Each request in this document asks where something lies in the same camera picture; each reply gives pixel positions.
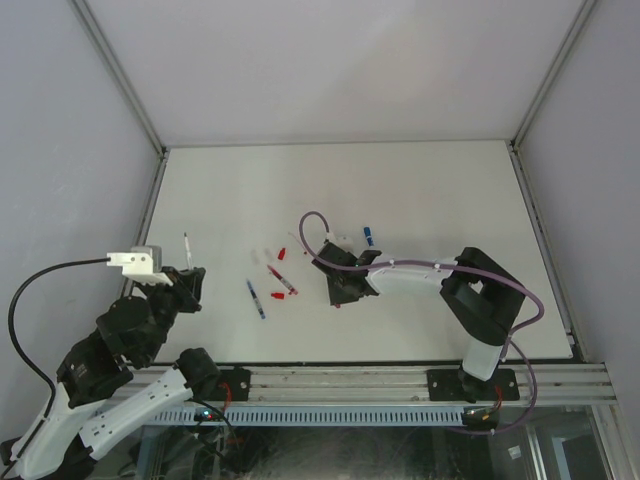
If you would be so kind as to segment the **pink white pen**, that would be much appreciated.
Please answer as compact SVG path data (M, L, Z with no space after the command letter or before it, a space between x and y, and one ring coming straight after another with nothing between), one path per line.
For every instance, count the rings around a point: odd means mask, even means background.
M191 270L193 268L193 258L192 258L189 238L186 232L183 232L183 239L184 239L184 248L185 248L185 257L186 257L187 267L189 270Z

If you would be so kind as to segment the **white marker blue end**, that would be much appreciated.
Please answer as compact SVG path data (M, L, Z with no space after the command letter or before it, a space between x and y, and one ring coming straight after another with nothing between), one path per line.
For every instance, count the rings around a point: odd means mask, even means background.
M373 247L373 246L375 245L375 243L374 243L374 239L373 239L373 236L372 236L371 228L370 228L370 227L368 227L368 226L365 226L365 227L363 228L363 233L364 233L364 236L365 236L365 240L366 240L366 242L367 242L367 245L368 245L369 247Z

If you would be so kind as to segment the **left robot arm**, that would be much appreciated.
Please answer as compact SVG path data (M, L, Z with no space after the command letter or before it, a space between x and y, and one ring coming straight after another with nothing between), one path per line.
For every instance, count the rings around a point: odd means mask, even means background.
M201 310L204 268L161 270L168 280L141 284L139 296L115 301L95 330L62 360L51 397L20 438L1 444L6 470L17 479L85 479L95 464L155 415L187 400L204 400L220 370L202 348L188 348L154 382L106 409L113 394L148 368L181 313Z

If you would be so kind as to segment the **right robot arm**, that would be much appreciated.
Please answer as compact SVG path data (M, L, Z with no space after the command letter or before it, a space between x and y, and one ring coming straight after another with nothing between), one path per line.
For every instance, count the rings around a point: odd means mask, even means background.
M515 372L499 363L525 294L482 250L466 247L457 257L426 268L399 265L375 249L355 256L327 241L312 264L325 275L333 306L367 297L410 296L425 300L433 315L457 322L469 341L458 367L427 373L431 400L497 403L520 398Z

